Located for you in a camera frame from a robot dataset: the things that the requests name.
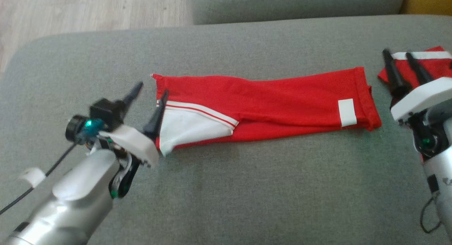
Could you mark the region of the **red shorts with white stripe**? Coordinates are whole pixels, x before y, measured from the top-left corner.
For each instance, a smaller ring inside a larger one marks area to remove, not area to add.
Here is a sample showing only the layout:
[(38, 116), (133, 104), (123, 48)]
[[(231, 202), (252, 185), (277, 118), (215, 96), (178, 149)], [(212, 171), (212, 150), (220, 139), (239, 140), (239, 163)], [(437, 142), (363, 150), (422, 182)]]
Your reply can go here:
[[(401, 76), (412, 89), (415, 89), (420, 83), (417, 80), (415, 71), (410, 68), (406, 53), (391, 52), (391, 56)], [(452, 78), (452, 53), (444, 50), (441, 46), (421, 52), (411, 52), (411, 55), (427, 70), (433, 79)]]

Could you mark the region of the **large grey sofa seat cushion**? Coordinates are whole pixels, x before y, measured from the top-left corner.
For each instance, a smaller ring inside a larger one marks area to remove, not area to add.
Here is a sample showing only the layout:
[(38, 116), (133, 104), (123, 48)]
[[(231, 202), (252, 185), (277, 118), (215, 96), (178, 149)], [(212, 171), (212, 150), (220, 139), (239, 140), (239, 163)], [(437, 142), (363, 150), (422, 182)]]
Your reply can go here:
[(383, 126), (176, 150), (141, 167), (94, 245), (449, 245), (425, 234), (430, 193), (409, 130), (377, 78), (381, 52), (452, 51), (452, 17), (397, 15), (198, 25), (48, 36), (13, 55), (0, 80), (0, 208), (69, 147), (64, 131), (99, 98), (145, 86), (126, 123), (141, 129), (163, 76), (252, 80), (363, 66)]

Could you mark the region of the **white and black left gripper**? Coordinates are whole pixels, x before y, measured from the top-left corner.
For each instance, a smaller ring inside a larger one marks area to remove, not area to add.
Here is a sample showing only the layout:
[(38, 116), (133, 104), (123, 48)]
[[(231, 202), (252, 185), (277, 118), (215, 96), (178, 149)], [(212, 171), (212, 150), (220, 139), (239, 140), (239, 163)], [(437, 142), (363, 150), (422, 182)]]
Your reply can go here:
[[(143, 85), (142, 81), (136, 83), (124, 96), (122, 102), (125, 108), (129, 108), (138, 98)], [(100, 131), (99, 136), (111, 139), (126, 152), (136, 156), (144, 165), (156, 167), (159, 161), (159, 152), (152, 139), (159, 138), (167, 100), (168, 89), (165, 89), (163, 96), (158, 101), (157, 109), (149, 122), (143, 127), (143, 133), (133, 127), (121, 125), (111, 132)]]

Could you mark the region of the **wide yellow sofa backrest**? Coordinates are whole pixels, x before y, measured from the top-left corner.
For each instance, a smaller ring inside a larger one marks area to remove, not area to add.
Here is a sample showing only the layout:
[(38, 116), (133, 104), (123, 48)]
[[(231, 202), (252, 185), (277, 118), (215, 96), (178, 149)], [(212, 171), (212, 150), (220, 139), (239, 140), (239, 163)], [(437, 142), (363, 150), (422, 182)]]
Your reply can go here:
[(452, 16), (452, 0), (403, 0), (400, 14)]

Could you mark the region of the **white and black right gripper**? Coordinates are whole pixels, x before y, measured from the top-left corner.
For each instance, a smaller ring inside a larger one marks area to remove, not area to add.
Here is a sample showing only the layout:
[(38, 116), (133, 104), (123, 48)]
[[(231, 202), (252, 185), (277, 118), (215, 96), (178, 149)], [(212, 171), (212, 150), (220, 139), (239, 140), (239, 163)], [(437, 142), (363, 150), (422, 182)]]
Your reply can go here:
[(420, 113), (452, 99), (452, 78), (442, 77), (434, 80), (428, 70), (413, 56), (413, 53), (406, 53), (408, 64), (420, 85), (413, 90), (411, 84), (397, 69), (390, 50), (384, 49), (382, 56), (389, 82), (389, 92), (393, 98), (402, 98), (390, 109), (394, 121), (408, 121), (410, 113)]

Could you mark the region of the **long grey sofa seat cushion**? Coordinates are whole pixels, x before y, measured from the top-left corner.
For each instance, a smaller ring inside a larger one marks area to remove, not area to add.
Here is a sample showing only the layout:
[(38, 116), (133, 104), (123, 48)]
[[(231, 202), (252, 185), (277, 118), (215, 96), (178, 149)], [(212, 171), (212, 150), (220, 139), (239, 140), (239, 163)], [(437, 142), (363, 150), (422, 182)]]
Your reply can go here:
[(403, 0), (190, 0), (194, 24), (398, 14)]

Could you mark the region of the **red jersey with number print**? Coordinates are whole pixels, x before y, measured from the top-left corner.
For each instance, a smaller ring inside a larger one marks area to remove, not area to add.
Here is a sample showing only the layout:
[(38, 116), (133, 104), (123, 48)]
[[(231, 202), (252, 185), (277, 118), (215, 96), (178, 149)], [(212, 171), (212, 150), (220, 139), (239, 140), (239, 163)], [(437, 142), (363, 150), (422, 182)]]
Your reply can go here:
[(382, 122), (364, 69), (278, 80), (153, 74), (157, 99), (168, 92), (157, 148), (255, 142)]

